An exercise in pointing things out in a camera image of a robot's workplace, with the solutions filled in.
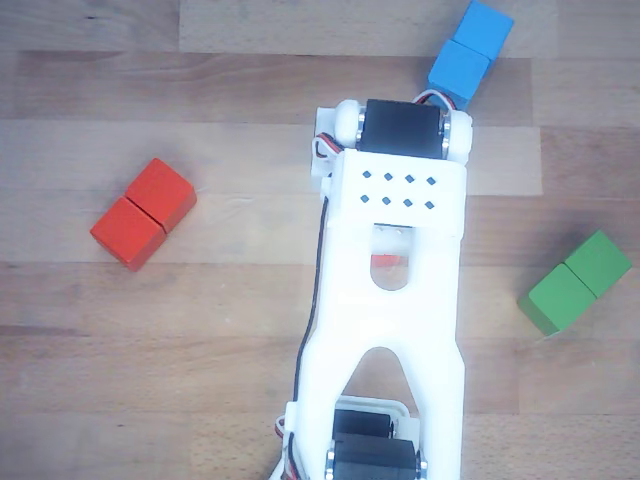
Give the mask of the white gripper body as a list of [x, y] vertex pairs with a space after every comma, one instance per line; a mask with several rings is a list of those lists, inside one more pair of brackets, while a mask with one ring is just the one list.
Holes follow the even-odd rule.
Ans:
[[409, 255], [415, 229], [408, 226], [375, 224], [372, 230], [373, 255]]

